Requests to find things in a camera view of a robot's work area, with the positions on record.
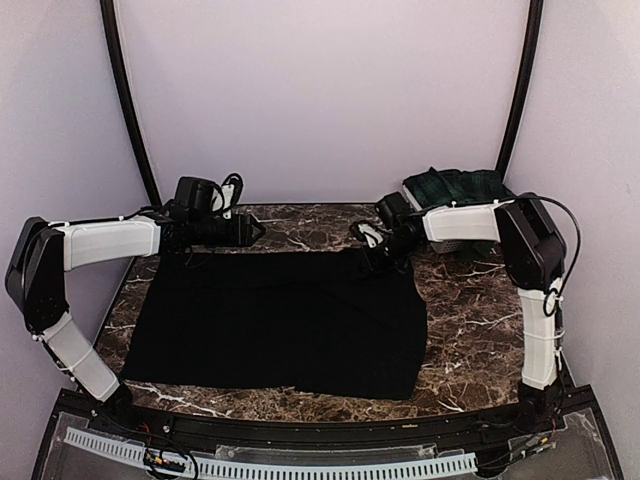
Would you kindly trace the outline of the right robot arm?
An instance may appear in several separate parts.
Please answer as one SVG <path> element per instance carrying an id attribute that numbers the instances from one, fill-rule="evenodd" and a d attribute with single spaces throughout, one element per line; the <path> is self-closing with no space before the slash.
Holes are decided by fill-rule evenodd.
<path id="1" fill-rule="evenodd" d="M 414 210 L 402 194 L 394 193 L 384 197 L 376 209 L 385 230 L 367 221 L 351 226 L 352 234 L 366 244 L 364 264 L 370 271 L 398 265 L 426 242 L 498 243 L 521 301 L 521 383 L 544 391 L 556 382 L 564 335 L 560 304 L 566 244 L 541 197 L 525 194 L 463 206 L 453 201 L 448 206 Z"/>

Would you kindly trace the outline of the black t-shirt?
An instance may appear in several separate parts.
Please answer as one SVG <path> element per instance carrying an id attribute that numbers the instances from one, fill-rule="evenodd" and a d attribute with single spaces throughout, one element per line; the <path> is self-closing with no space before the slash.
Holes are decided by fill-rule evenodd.
<path id="1" fill-rule="evenodd" d="M 371 271 L 357 249 L 165 255 L 121 374 L 406 400 L 426 343 L 410 264 Z"/>

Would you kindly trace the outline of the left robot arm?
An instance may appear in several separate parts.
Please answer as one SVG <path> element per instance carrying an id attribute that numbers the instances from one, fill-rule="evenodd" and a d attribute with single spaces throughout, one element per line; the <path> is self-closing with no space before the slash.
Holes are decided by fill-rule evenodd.
<path id="1" fill-rule="evenodd" d="M 120 436 L 141 427 L 132 394 L 74 318 L 70 280 L 80 271 L 134 258 L 184 252 L 193 247 L 243 248 L 266 233 L 251 213 L 199 211 L 170 202 L 122 216 L 48 221 L 28 218 L 5 275 L 5 289 L 20 311 L 29 335 L 94 402 Z"/>

